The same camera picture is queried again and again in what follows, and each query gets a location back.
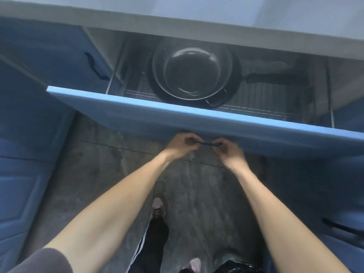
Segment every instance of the wire rack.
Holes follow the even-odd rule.
[[[124,96],[135,99],[158,101],[161,100],[154,94],[149,86],[146,73],[149,56],[140,61],[140,73],[138,82],[134,86],[127,86]],[[243,69],[243,75],[249,73],[262,73],[264,69],[256,67],[254,62],[240,59]],[[214,110],[243,114],[248,116],[257,116],[261,118],[284,120],[290,122],[300,122],[300,111],[289,112],[287,106],[292,101],[291,96],[287,95],[287,90],[295,92],[295,88],[279,86],[266,83],[247,84],[242,82],[235,95],[224,105]]]

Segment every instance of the person's left arm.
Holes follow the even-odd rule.
[[[60,251],[74,273],[98,272],[120,246],[162,171],[199,144],[193,133],[177,134],[160,154],[125,177],[79,213],[45,248]]]

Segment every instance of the forearm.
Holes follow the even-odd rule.
[[[125,177],[86,207],[46,247],[61,251],[74,273],[99,271],[120,246],[168,164],[162,152]]]
[[[247,168],[236,176],[280,273],[349,273],[336,256]]]

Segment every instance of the sleeve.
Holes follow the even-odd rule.
[[[66,257],[56,249],[43,248],[34,252],[8,273],[73,273]]]

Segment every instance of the kitchen counter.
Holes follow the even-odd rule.
[[[0,15],[364,60],[364,0],[0,0]]]

